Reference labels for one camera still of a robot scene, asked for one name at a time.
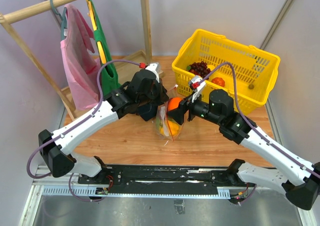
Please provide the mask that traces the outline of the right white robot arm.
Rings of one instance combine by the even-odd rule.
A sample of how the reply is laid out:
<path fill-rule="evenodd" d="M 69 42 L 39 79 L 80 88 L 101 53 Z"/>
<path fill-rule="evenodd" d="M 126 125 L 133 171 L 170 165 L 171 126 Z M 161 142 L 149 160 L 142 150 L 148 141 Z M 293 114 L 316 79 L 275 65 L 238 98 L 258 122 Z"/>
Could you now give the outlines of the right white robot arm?
<path fill-rule="evenodd" d="M 234 110 L 234 100 L 222 89 L 209 94 L 209 102 L 197 93 L 186 98 L 172 98 L 168 102 L 168 116 L 182 125 L 188 120 L 202 118 L 219 126 L 228 140 L 259 154 L 274 166 L 266 169 L 236 159 L 229 166 L 226 179 L 233 186 L 241 182 L 254 183 L 273 189 L 293 205 L 310 210 L 319 196 L 320 165 L 311 163 L 277 143 L 244 115 Z"/>

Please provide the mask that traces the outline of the clear zip top bag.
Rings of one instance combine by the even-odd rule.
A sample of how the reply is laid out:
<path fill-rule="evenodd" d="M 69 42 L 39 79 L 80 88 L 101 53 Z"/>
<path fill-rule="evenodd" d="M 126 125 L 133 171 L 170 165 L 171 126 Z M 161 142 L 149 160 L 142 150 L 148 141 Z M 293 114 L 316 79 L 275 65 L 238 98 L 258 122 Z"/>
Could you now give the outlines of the clear zip top bag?
<path fill-rule="evenodd" d="M 180 97 L 180 96 L 178 96 L 177 88 L 178 88 L 178 85 L 175 84 L 172 88 L 170 88 L 170 89 L 167 91 L 167 95 L 168 95 L 168 97 L 169 97 L 169 100 L 170 100 L 170 98 L 173 98 L 173 97 Z M 158 109 L 157 109 L 156 118 L 157 118 L 157 116 L 160 116 L 160 117 L 162 118 L 162 120 L 163 120 L 163 123 L 164 123 L 165 121 L 166 121 L 166 122 L 168 122 L 168 121 L 173 121 L 173 122 L 175 122 L 173 119 L 171 119 L 171 118 L 169 118 L 169 117 L 167 116 L 167 106 L 168 106 L 169 100 L 168 100 L 167 102 L 165 102 L 162 106 L 159 106 Z M 181 132 L 181 131 L 182 131 L 182 128 L 183 128 L 183 125 L 179 125 L 179 127 L 180 127 L 180 132 Z M 158 134 L 159 136 L 161 136 L 162 138 L 164 138 L 164 139 L 172 140 L 172 141 L 174 141 L 174 140 L 179 136 L 179 134 L 178 134 L 178 135 L 175 136 L 175 137 L 172 137 L 172 136 L 170 136 L 170 137 L 165 137 L 165 136 L 159 134 L 158 132 L 157 132 L 157 134 Z"/>

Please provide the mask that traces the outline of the yellow bell pepper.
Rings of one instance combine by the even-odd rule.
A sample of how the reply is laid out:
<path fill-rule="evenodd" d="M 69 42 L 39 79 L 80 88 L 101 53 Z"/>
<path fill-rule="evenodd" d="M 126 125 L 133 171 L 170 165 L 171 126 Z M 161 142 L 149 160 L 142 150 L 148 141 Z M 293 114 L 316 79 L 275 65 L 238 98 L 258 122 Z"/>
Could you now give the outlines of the yellow bell pepper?
<path fill-rule="evenodd" d="M 165 137 L 175 137 L 179 134 L 180 132 L 180 126 L 173 122 L 173 121 L 168 121 L 168 122 L 164 122 L 160 128 L 160 134 L 165 136 Z"/>

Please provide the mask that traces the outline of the orange tangerine fruit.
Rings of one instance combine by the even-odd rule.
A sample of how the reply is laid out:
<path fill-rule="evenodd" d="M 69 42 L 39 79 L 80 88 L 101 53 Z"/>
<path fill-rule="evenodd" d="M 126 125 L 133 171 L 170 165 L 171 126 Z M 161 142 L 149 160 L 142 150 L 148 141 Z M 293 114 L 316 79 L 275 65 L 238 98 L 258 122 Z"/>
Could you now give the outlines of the orange tangerine fruit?
<path fill-rule="evenodd" d="M 178 108 L 181 100 L 182 100 L 182 98 L 180 98 L 180 97 L 170 98 L 170 100 L 168 101 L 168 104 L 167 104 L 167 110 L 171 111 L 171 110 Z"/>

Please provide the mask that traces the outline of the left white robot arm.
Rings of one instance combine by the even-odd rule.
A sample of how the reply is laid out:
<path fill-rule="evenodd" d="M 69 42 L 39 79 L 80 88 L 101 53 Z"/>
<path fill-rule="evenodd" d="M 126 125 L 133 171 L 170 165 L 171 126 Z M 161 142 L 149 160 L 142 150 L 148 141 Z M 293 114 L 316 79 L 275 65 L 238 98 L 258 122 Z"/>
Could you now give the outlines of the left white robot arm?
<path fill-rule="evenodd" d="M 95 183 L 103 183 L 107 178 L 104 163 L 97 156 L 87 157 L 74 152 L 85 139 L 127 114 L 138 114 L 145 121 L 154 117 L 158 106 L 169 98 L 156 71 L 142 69 L 135 73 L 130 82 L 106 95 L 94 106 L 64 128 L 39 134 L 39 141 L 46 143 L 41 149 L 47 167 L 53 177 L 68 173 L 89 176 Z"/>

